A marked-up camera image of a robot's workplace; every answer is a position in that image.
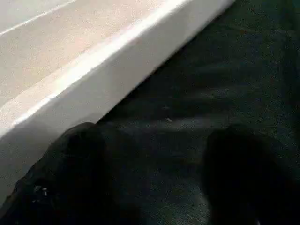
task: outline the floor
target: floor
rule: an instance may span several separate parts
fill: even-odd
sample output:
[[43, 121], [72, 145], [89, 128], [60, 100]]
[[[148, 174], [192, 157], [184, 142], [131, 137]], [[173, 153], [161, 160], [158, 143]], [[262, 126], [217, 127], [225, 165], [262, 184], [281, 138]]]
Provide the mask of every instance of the floor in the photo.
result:
[[233, 123], [280, 140], [290, 151], [277, 154], [297, 163], [299, 12], [292, 0], [238, 0], [99, 122], [119, 205], [143, 224], [209, 224], [201, 155]]

